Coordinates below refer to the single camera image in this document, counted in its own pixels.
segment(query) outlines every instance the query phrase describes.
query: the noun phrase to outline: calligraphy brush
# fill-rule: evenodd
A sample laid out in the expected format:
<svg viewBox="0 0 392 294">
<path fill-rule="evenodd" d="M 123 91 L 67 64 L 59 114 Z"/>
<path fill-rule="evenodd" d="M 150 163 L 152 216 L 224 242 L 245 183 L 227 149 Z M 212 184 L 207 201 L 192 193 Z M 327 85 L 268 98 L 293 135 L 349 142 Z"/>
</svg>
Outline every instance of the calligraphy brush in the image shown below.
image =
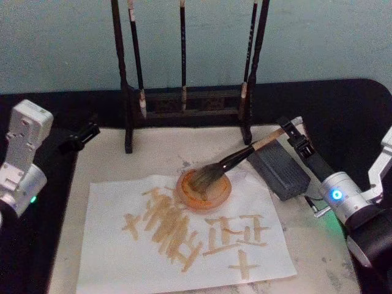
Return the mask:
<svg viewBox="0 0 392 294">
<path fill-rule="evenodd" d="M 134 43 L 137 81 L 140 90 L 140 97 L 139 97 L 140 110 L 143 117 L 146 118 L 147 117 L 146 96 L 145 96 L 145 88 L 143 85 L 143 75 L 141 74 L 139 41 L 137 39 L 136 21 L 135 21 L 135 14 L 134 14 L 134 0 L 128 0 L 128 14 L 129 14 L 129 21 L 130 21 L 130 30 L 132 31 L 132 41 Z"/>
<path fill-rule="evenodd" d="M 179 0 L 179 17 L 181 22 L 181 102 L 182 111 L 186 109 L 186 37 L 185 37 L 185 0 Z"/>
<path fill-rule="evenodd" d="M 294 126 L 303 123 L 302 117 L 297 117 L 292 120 Z M 265 145 L 277 139 L 279 136 L 284 134 L 284 130 L 279 128 L 274 132 L 270 133 L 267 137 L 252 143 L 248 147 L 237 151 L 215 164 L 209 164 L 201 169 L 197 170 L 189 180 L 189 186 L 192 190 L 205 193 L 207 188 L 220 179 L 225 172 L 231 170 L 233 167 L 237 166 L 242 160 L 247 158 L 253 152 L 262 149 Z"/>
<path fill-rule="evenodd" d="M 241 88 L 241 100 L 239 103 L 239 110 L 238 110 L 238 118 L 239 119 L 242 119 L 243 114 L 244 114 L 244 104 L 245 104 L 246 87 L 247 87 L 247 75 L 249 73 L 249 64 L 251 63 L 251 54 L 252 54 L 253 35 L 254 35 L 255 22 L 256 22 L 256 13 L 257 13 L 257 0 L 254 0 L 252 19 L 251 19 L 251 31 L 249 33 L 249 41 L 248 41 L 247 53 L 246 53 L 244 81 L 243 81 L 242 88 Z"/>
</svg>

